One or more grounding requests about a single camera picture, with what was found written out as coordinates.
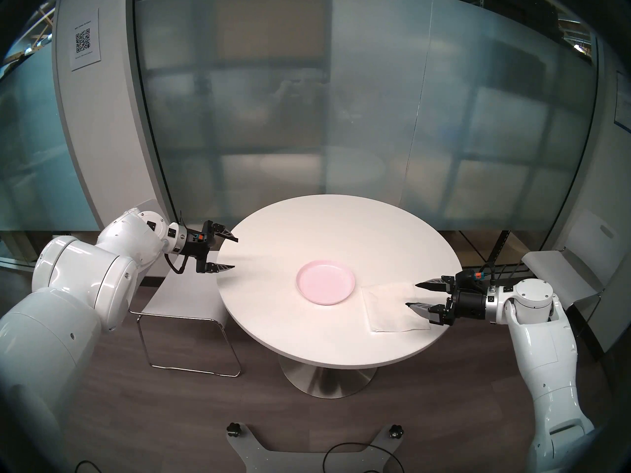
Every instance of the white chair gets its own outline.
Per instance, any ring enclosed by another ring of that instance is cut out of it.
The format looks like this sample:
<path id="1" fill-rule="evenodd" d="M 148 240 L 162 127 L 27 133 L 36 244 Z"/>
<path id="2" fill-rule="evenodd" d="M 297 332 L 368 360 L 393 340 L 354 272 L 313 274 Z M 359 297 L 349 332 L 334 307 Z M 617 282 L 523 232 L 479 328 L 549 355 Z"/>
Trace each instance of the white chair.
<path id="1" fill-rule="evenodd" d="M 217 251 L 210 251 L 206 261 L 216 262 L 217 254 Z M 180 267 L 183 260 L 183 256 L 178 256 L 174 262 L 174 266 Z M 239 362 L 239 358 L 237 357 L 237 354 L 235 353 L 232 344 L 230 344 L 225 332 L 225 325 L 228 321 L 228 311 L 223 305 L 222 297 L 217 288 L 216 274 L 196 272 L 195 260 L 193 258 L 189 258 L 184 273 L 176 274 L 173 271 L 169 271 L 169 274 L 167 274 L 167 277 L 164 279 L 142 312 L 132 312 L 130 310 L 130 313 L 138 315 L 136 323 L 138 325 L 140 341 L 142 342 L 144 355 L 146 356 L 147 362 L 150 366 L 163 370 L 180 370 L 193 373 L 205 373 L 207 375 L 229 376 L 233 378 L 241 374 L 241 363 Z M 230 346 L 230 350 L 239 365 L 239 371 L 235 375 L 225 375 L 206 370 L 191 370 L 188 368 L 177 368 L 174 366 L 154 365 L 149 358 L 149 352 L 147 351 L 147 346 L 144 342 L 143 329 L 140 326 L 140 320 L 143 317 L 162 317 L 167 319 L 186 319 L 212 322 L 222 331 L 223 339 L 225 339 L 226 343 Z"/>
<path id="2" fill-rule="evenodd" d="M 590 307 L 597 303 L 590 297 L 602 292 L 623 256 L 616 231 L 589 210 L 583 210 L 562 251 L 529 252 L 522 261 L 537 278 L 552 285 L 567 310 L 581 300 Z"/>

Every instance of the frosted glass wall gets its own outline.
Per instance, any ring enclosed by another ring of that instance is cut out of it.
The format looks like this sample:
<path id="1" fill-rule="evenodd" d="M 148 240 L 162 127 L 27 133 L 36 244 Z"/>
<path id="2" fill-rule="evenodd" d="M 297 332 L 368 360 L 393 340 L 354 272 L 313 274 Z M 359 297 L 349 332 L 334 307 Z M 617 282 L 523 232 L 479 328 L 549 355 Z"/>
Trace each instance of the frosted glass wall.
<path id="1" fill-rule="evenodd" d="M 98 230 L 59 120 L 51 46 L 0 81 L 0 231 Z"/>
<path id="2" fill-rule="evenodd" d="M 455 0 L 142 0 L 136 35 L 191 223 L 340 193 L 437 229 L 547 230 L 595 94 L 572 50 Z"/>
<path id="3" fill-rule="evenodd" d="M 434 0 L 401 207 L 437 229 L 547 231 L 578 168 L 595 68 L 569 46 Z"/>

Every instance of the folded cloth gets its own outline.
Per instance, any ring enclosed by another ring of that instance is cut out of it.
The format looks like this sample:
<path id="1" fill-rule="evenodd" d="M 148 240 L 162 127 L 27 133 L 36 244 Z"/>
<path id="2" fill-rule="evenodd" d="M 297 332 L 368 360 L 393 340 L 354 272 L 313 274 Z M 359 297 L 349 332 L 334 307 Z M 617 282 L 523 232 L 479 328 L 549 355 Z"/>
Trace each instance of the folded cloth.
<path id="1" fill-rule="evenodd" d="M 410 310 L 406 302 L 419 302 L 413 283 L 387 283 L 363 286 L 362 295 L 373 332 L 405 332 L 429 329 L 430 321 Z"/>

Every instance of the white table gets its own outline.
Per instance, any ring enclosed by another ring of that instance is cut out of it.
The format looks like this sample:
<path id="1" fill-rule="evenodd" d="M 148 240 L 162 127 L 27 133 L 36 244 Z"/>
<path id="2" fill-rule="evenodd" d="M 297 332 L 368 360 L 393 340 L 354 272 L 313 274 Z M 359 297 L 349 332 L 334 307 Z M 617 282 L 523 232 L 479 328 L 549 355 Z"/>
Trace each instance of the white table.
<path id="1" fill-rule="evenodd" d="M 217 263 L 226 308 L 253 338 L 280 355 L 285 375 L 303 392 L 322 398 L 355 393 L 378 366 L 413 356 L 447 326 L 371 332 L 362 286 L 418 283 L 462 268 L 443 237 L 421 219 L 392 205 L 346 195 L 284 200 L 251 214 L 225 241 Z M 315 259 L 337 260 L 355 274 L 343 302 L 323 306 L 305 299 L 296 274 Z M 445 293 L 422 301 L 444 303 Z"/>

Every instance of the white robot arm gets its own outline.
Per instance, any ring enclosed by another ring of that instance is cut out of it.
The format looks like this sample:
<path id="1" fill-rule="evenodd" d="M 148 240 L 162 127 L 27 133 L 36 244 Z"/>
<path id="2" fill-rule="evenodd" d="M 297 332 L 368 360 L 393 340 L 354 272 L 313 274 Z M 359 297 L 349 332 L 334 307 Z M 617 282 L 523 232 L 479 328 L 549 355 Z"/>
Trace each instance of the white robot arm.
<path id="1" fill-rule="evenodd" d="M 458 317 L 507 324 L 517 366 L 534 402 L 535 433 L 526 472 L 560 471 L 569 465 L 594 430 L 579 407 L 576 391 L 576 340 L 559 299 L 549 283 L 525 279 L 515 286 L 480 289 L 483 273 L 464 270 L 455 277 L 419 283 L 451 295 L 446 305 L 408 303 L 437 325 Z"/>
<path id="2" fill-rule="evenodd" d="M 134 208 L 109 224 L 96 245 L 61 236 L 40 254 L 33 293 L 0 319 L 0 393 L 60 469 L 67 468 L 61 425 L 73 392 L 99 335 L 123 321 L 139 274 L 163 253 L 184 254 L 185 263 L 194 257 L 198 272 L 230 269 L 206 263 L 215 235 L 237 241 L 210 221 L 197 232 Z"/>

